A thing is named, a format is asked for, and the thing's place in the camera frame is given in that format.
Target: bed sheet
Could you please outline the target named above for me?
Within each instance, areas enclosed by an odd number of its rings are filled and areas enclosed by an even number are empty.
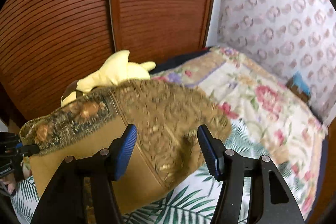
[[[225,142],[243,156],[269,155],[285,178],[304,218],[315,199],[322,141],[327,129],[309,108],[277,79],[245,55],[214,47],[198,58],[152,76],[205,92],[231,119]],[[29,223],[37,205],[34,181],[21,185],[12,203],[19,220]],[[210,223],[221,183],[206,166],[186,178],[165,198],[124,215],[125,223]],[[244,181],[239,222],[246,223],[250,179]]]

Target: floral quilt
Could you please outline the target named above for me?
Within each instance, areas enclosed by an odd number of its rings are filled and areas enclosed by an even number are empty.
[[[212,48],[152,79],[203,90],[231,119],[232,132],[225,146],[255,159],[269,155],[304,219],[308,216],[315,199],[327,129],[290,90],[245,55],[223,47]],[[29,223],[38,202],[33,178],[18,184],[12,204],[21,223]],[[165,198],[124,215],[124,222],[210,223],[221,184],[204,165]],[[239,223],[246,223],[249,195],[250,179],[245,178]]]

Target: bed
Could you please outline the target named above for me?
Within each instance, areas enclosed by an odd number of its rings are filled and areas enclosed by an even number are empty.
[[[327,128],[275,76],[232,48],[212,47],[158,65],[151,78],[205,92],[231,120],[226,147],[252,158],[269,155],[307,218],[321,180]],[[165,198],[123,219],[125,223],[209,223],[220,187],[204,165]],[[246,223],[249,191],[246,178],[239,223]],[[33,177],[18,183],[11,200],[21,223],[29,223],[38,203]]]

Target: wooden slat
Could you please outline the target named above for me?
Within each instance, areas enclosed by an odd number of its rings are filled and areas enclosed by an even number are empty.
[[[116,50],[156,62],[202,48],[211,0],[110,0]]]
[[[59,107],[69,83],[112,54],[108,0],[7,0],[0,11],[0,81],[26,119]]]

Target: metal screw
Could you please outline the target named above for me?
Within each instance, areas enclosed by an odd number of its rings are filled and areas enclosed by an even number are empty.
[[[229,156],[233,156],[235,154],[235,152],[232,149],[227,149],[227,150],[225,150],[225,154],[229,155]]]
[[[67,157],[64,159],[64,161],[65,161],[66,163],[69,163],[69,162],[72,162],[73,159],[74,159],[73,156],[67,156]]]
[[[106,156],[106,155],[108,155],[110,153],[110,151],[108,150],[108,149],[102,149],[101,151],[100,151],[100,154],[102,155],[102,156]]]
[[[266,155],[263,155],[262,157],[261,157],[261,159],[263,160],[263,161],[265,161],[265,162],[269,162],[271,159],[270,159],[270,157],[269,156],[266,156]]]

